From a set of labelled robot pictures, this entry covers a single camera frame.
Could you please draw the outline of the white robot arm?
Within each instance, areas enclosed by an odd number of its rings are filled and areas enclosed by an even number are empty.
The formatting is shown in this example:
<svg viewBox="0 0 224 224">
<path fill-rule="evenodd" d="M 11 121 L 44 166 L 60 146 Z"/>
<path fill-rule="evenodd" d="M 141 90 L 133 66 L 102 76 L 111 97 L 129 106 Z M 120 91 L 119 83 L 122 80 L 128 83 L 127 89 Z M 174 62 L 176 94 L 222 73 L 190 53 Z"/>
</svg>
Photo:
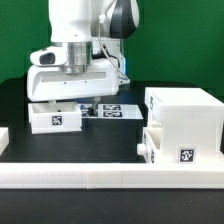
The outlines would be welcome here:
<svg viewBox="0 0 224 224">
<path fill-rule="evenodd" d="M 59 112 L 58 100 L 114 95 L 128 80 L 101 44 L 95 41 L 122 40 L 139 24 L 136 0 L 48 0 L 51 45 L 30 55 L 27 95 L 30 112 L 50 109 Z"/>
</svg>

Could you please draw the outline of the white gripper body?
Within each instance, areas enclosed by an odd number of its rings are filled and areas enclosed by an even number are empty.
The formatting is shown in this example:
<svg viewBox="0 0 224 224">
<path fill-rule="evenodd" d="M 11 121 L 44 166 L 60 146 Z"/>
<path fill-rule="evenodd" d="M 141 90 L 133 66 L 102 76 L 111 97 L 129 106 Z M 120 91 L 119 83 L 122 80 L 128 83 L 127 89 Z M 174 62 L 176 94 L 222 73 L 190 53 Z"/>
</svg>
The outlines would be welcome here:
<svg viewBox="0 0 224 224">
<path fill-rule="evenodd" d="M 108 96 L 118 90 L 117 72 L 107 61 L 95 62 L 78 74 L 66 74 L 61 66 L 32 66 L 28 71 L 27 94 L 32 102 Z"/>
</svg>

